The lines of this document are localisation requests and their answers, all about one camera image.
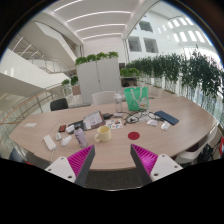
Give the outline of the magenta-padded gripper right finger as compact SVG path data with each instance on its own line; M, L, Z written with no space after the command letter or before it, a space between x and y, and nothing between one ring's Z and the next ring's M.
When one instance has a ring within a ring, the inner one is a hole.
M157 155L132 144L130 154L143 184L149 184L182 169L166 154Z

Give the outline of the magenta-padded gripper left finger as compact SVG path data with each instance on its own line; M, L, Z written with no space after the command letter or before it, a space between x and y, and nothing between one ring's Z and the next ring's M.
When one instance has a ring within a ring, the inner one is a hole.
M59 157L46 168L46 171L76 185L83 186L94 157L95 146L90 145L68 158Z

